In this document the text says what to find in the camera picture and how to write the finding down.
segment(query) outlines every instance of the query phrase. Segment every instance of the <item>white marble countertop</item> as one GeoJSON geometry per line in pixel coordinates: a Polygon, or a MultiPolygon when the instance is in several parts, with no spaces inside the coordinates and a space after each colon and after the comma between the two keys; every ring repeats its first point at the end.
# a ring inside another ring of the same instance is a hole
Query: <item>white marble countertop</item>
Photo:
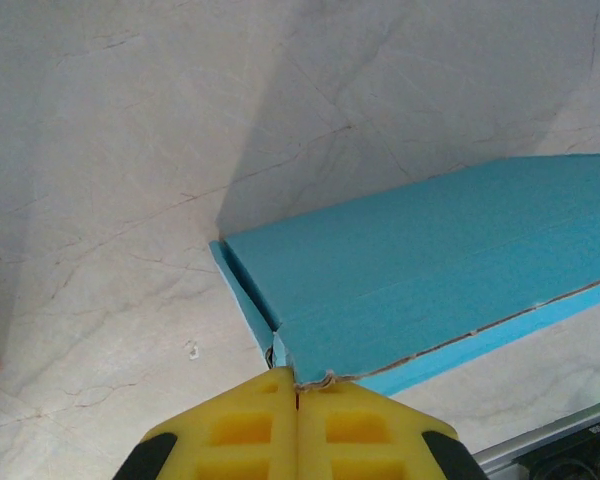
{"type": "MultiPolygon", "coordinates": [[[[218,235],[574,152],[600,0],[0,0],[0,480],[110,478],[264,371],[218,235]]],[[[596,403],[600,307],[398,398],[473,451],[596,403]]]]}

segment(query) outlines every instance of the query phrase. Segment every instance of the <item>marble surface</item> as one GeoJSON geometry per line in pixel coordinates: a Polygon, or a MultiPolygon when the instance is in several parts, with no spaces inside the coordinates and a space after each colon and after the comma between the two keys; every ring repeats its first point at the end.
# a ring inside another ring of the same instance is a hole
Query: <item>marble surface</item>
{"type": "MultiPolygon", "coordinates": [[[[0,479],[110,478],[264,370],[218,235],[598,151],[600,0],[0,0],[0,479]]],[[[398,398],[472,450],[595,403],[600,308],[398,398]]]]}

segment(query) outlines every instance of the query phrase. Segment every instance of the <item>black rubber grip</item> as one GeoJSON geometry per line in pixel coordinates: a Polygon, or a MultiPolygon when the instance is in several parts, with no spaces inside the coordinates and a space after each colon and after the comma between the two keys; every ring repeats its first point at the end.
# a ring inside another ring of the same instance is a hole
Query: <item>black rubber grip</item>
{"type": "Polygon", "coordinates": [[[178,437],[161,433],[136,445],[113,480],[156,480],[178,437]]]}
{"type": "Polygon", "coordinates": [[[447,480],[489,480],[459,441],[433,431],[424,432],[422,437],[447,480]]]}

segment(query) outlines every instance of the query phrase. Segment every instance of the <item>blue foam board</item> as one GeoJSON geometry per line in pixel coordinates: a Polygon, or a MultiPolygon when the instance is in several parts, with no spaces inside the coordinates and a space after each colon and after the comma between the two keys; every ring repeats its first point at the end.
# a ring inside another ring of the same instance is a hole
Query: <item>blue foam board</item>
{"type": "Polygon", "coordinates": [[[299,384],[393,394],[600,302],[600,155],[498,160],[212,250],[299,384]]]}

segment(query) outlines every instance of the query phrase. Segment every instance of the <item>yellow corner clamp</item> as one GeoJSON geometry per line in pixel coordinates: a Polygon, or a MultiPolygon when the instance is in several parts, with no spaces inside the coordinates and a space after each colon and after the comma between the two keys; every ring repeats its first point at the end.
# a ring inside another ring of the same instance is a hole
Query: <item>yellow corner clamp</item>
{"type": "Polygon", "coordinates": [[[446,423],[274,368],[150,430],[114,480],[487,480],[446,423]]]}

